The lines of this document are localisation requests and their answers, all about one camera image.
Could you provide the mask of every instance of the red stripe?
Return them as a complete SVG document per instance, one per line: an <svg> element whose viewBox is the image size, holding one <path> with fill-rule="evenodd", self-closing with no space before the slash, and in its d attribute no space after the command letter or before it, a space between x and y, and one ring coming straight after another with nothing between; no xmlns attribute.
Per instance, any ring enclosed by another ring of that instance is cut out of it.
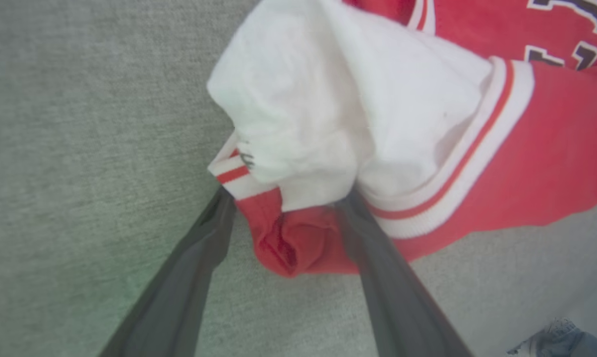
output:
<svg viewBox="0 0 597 357"><path fill-rule="evenodd" d="M409 218L409 217L418 215L421 212L424 212L425 210L428 210L428 208L434 206L442 197L444 197L446 192L448 192L448 189L450 189L450 187L453 185L453 183L457 179L457 176L459 176L459 174L462 172L462 170L466 166L466 163L470 160L471 156L473 156L473 153L475 153L475 150L477 150L477 148L479 147L481 141L485 138L485 136L488 134L490 129L495 125L495 122L499 118L499 115L501 114L501 112L503 111L505 104L508 102L508 98L510 97L510 93L512 91L512 81L514 79L514 71L512 69L512 64L510 63L510 61L507 61L507 60L505 61L505 67L507 68L507 76L505 79L505 84L503 84L503 90L501 93L501 97L499 98L499 100L495 106L495 109L493 110L490 118L488 119L488 121L486 122L484 127L481 129L481 131L477 135L477 138L475 139L473 144L468 148L468 151L466 152L466 154L464 155L462 160L459 162L459 165L457 165L457 167L455 168L455 171L453 171L451 176L448 178L448 181L446 181L446 183L444 183L442 188L428 201L424 202L423 204L421 204L419 206L416 206L414 208L409 208L407 210L385 211L385 210L380 210L380 208L376 208L372 205L368 205L369 211L371 211L371 213L373 213L373 215L380 217L380 218L384 218L384 219Z"/></svg>
<svg viewBox="0 0 597 357"><path fill-rule="evenodd" d="M418 23L418 31L421 31L424 28L424 24L426 23L426 2L427 0L423 0L423 5L421 7L421 18L419 19Z"/></svg>
<svg viewBox="0 0 597 357"><path fill-rule="evenodd" d="M228 172L224 172L223 174L217 175L217 180L219 183L224 185L232 180L237 180L240 177L249 174L248 168L245 166L237 167L237 169L230 170Z"/></svg>

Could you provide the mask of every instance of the white fabric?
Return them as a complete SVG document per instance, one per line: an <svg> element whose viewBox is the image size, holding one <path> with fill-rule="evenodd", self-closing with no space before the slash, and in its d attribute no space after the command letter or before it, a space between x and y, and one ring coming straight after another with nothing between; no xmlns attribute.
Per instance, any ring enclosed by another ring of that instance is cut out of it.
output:
<svg viewBox="0 0 597 357"><path fill-rule="evenodd" d="M208 91L235 123L250 172L283 210L324 205L356 179L403 194L446 160L482 98L491 63L337 0L263 0Z"/></svg>

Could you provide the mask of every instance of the gray fabric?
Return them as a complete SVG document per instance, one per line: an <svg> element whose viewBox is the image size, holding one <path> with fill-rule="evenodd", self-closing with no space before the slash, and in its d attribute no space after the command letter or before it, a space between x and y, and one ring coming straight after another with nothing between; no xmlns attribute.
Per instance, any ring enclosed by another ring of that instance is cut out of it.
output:
<svg viewBox="0 0 597 357"><path fill-rule="evenodd" d="M217 183L205 81L255 0L0 0L0 357L92 357ZM414 264L479 356L597 286L597 209ZM284 280L238 218L198 355L375 356L359 280Z"/></svg>

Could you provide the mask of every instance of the red and white striped trim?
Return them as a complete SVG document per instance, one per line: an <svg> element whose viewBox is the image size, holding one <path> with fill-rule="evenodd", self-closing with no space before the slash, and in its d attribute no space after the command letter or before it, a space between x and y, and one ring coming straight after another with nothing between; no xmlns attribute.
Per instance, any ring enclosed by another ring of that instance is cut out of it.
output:
<svg viewBox="0 0 597 357"><path fill-rule="evenodd" d="M407 27L430 35L435 34L435 1L417 0Z"/></svg>
<svg viewBox="0 0 597 357"><path fill-rule="evenodd" d="M491 61L487 93L439 172L406 196L376 197L363 192L369 210L390 237L418 237L446 222L527 108L534 90L532 66L496 57Z"/></svg>
<svg viewBox="0 0 597 357"><path fill-rule="evenodd" d="M208 165L208 171L217 177L219 183L237 200L257 196L276 188L275 185L256 181L250 174L237 151L237 135L235 133L228 138L219 154Z"/></svg>

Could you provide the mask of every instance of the blue denim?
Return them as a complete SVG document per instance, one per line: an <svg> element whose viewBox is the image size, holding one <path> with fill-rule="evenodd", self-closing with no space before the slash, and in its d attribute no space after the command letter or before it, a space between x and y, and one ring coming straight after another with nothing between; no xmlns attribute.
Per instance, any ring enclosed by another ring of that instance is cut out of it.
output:
<svg viewBox="0 0 597 357"><path fill-rule="evenodd" d="M557 319L543 331L508 351L514 357L597 357L597 339L568 319Z"/></svg>

